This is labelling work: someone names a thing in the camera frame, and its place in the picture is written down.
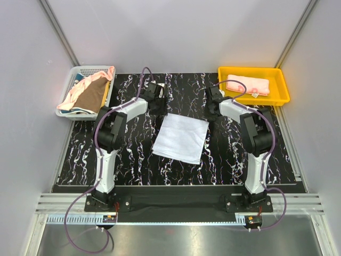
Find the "pink rabbit towel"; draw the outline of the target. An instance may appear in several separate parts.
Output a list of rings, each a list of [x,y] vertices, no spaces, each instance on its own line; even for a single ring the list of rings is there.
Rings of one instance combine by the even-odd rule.
[[[268,79],[228,75],[228,80],[234,80],[234,82],[226,83],[225,88],[229,91],[239,93],[246,91],[246,94],[258,94],[261,96],[270,94],[270,81]]]

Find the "light blue white towel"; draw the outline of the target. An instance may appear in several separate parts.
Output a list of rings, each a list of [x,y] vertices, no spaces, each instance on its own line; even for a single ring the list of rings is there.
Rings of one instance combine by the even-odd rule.
[[[152,147],[152,153],[188,164],[200,164],[209,123],[168,114]]]

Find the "brown towel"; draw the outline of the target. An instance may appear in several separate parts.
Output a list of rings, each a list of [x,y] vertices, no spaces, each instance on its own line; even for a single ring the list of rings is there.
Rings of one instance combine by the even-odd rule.
[[[97,114],[105,104],[110,83],[104,77],[93,81],[78,97],[73,109],[81,109],[92,114]]]

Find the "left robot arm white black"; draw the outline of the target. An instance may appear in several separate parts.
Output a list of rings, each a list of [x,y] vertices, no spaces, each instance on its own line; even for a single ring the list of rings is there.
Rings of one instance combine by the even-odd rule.
[[[126,124],[132,119],[149,113],[167,115],[166,85],[148,84],[138,97],[117,107],[102,107],[93,127],[93,142],[96,152],[96,176],[91,196],[103,211],[115,205],[112,193],[115,187],[115,161],[124,142]]]

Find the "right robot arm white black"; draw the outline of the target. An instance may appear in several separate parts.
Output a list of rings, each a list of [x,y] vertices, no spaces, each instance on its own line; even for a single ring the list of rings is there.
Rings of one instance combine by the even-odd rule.
[[[267,166],[276,143],[271,114],[267,109],[257,110],[223,97],[218,86],[206,88],[205,93],[205,115],[209,121],[223,116],[240,125],[242,144],[248,153],[241,204],[245,210],[254,211],[266,200]]]

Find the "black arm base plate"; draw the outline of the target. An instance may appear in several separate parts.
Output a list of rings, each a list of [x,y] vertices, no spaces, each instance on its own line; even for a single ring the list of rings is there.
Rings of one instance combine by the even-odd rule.
[[[116,186],[106,198],[99,193],[86,197],[86,212],[118,210],[132,212],[152,209],[208,209],[227,213],[272,213],[273,205],[266,192],[249,196],[240,185],[198,186]]]

